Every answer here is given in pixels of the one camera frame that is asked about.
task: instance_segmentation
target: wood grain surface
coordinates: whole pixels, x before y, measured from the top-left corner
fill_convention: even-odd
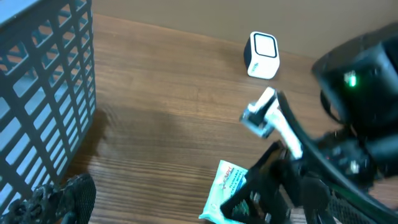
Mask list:
[[[337,128],[320,106],[312,59],[281,52],[267,81],[247,76],[240,44],[100,15],[94,30],[97,109],[67,174],[93,176],[92,223],[204,223],[219,161],[249,168],[280,138],[238,122],[267,86],[285,92],[312,136]],[[392,204],[395,190],[382,184],[376,195]],[[300,211],[292,217],[303,222]]]

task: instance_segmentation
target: blue plastic basket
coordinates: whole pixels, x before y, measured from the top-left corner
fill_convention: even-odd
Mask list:
[[[91,0],[0,1],[0,214],[57,183],[95,111]]]

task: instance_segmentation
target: green light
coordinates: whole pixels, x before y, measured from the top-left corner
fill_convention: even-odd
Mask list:
[[[358,80],[356,78],[356,72],[353,70],[345,73],[344,81],[347,83],[349,87],[355,87],[358,84]]]
[[[350,87],[356,86],[356,76],[355,75],[350,76],[348,84]]]

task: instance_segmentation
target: white device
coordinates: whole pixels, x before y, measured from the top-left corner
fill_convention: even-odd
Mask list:
[[[268,136],[276,129],[285,140],[295,159],[303,156],[302,144],[279,109],[276,91],[268,87],[255,103],[244,110],[241,122],[260,138]]]
[[[280,65],[276,38],[270,34],[252,32],[244,48],[244,63],[249,76],[273,78]]]

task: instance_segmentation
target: snack packet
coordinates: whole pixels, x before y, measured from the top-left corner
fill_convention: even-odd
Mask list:
[[[244,175],[247,171],[247,169],[230,162],[220,161],[216,178],[213,181],[205,208],[199,219],[206,219],[214,223],[240,223],[225,218],[220,206],[246,183]]]

